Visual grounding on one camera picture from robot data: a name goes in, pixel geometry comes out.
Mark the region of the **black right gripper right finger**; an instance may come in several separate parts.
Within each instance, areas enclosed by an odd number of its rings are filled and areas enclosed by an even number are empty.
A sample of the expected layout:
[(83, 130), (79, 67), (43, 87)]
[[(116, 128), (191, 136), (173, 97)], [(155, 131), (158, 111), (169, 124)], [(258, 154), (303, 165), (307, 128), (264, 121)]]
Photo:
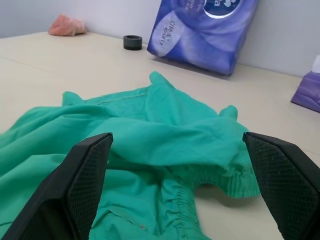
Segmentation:
[(320, 238), (320, 169), (295, 144), (246, 132), (262, 198), (285, 240)]

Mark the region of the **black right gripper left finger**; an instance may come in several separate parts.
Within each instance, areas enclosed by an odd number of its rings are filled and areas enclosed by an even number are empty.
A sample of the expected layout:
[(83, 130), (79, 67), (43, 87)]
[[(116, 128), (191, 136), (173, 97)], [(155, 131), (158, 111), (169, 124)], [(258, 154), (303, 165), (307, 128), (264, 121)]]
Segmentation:
[(112, 133), (74, 145), (35, 190), (4, 240), (87, 240), (96, 218)]

